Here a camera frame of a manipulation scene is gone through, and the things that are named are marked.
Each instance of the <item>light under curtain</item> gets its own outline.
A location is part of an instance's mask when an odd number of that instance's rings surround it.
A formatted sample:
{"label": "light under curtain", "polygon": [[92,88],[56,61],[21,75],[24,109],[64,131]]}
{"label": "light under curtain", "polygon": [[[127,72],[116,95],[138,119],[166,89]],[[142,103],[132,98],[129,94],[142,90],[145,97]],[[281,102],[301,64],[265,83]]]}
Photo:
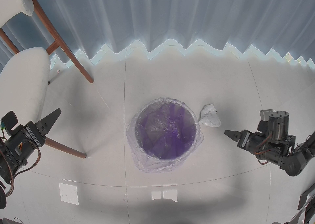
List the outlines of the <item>light under curtain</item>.
{"label": "light under curtain", "polygon": [[[135,39],[150,52],[167,39],[184,48],[198,38],[244,53],[254,45],[282,57],[315,62],[315,0],[38,0],[73,52],[92,58],[106,43],[115,53]],[[20,13],[3,30],[19,50],[54,40],[34,13]],[[61,49],[56,54],[67,62]],[[0,70],[12,57],[0,41]]]}

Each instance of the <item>white chair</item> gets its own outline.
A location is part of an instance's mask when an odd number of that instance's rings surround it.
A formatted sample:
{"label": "white chair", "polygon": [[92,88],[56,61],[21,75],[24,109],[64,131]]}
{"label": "white chair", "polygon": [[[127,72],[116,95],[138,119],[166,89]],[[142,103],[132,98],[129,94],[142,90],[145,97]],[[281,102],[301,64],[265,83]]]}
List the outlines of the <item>white chair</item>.
{"label": "white chair", "polygon": [[[47,85],[49,81],[50,60],[49,54],[60,46],[83,75],[92,83],[93,79],[77,61],[69,47],[57,33],[37,0],[0,0],[0,27],[14,15],[23,12],[31,16],[37,13],[55,41],[45,50],[43,48],[30,48],[19,52],[0,28],[0,36],[16,53],[8,61],[0,74],[0,118],[12,110],[19,124],[25,125],[29,121],[37,122],[42,113]],[[69,148],[65,145],[47,138],[46,144],[58,150],[77,157],[85,158],[86,154]]]}

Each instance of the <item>curtain fold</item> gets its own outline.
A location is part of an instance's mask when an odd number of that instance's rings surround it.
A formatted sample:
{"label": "curtain fold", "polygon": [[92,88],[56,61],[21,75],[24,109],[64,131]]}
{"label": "curtain fold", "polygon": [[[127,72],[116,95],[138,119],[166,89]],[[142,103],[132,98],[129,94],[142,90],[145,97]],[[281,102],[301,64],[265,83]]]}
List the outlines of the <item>curtain fold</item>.
{"label": "curtain fold", "polygon": [[[315,62],[315,0],[38,0],[73,52],[89,58],[107,44],[115,53],[140,40],[150,52],[167,39],[185,49],[198,38],[222,50],[288,52]],[[53,38],[34,13],[13,17],[4,31],[23,50]],[[68,57],[56,50],[62,62]],[[12,53],[0,43],[0,69]]]}

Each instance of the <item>purple plastic bag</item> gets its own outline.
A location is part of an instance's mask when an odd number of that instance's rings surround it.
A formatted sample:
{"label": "purple plastic bag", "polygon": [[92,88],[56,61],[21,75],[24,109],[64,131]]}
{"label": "purple plastic bag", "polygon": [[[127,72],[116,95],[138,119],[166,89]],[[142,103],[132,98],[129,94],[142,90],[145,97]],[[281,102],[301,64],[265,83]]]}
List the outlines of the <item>purple plastic bag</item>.
{"label": "purple plastic bag", "polygon": [[126,135],[135,165],[145,172],[172,170],[203,140],[195,114],[171,98],[146,104],[131,120]]}

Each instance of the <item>translucent plastic bag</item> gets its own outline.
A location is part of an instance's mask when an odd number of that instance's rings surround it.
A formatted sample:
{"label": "translucent plastic bag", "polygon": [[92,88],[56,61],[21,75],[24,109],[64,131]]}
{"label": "translucent plastic bag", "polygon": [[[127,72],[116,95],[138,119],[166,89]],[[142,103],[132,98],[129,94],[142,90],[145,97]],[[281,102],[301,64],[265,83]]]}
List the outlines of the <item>translucent plastic bag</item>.
{"label": "translucent plastic bag", "polygon": [[173,170],[203,141],[195,114],[168,97],[146,104],[132,118],[126,135],[135,165],[144,172]]}

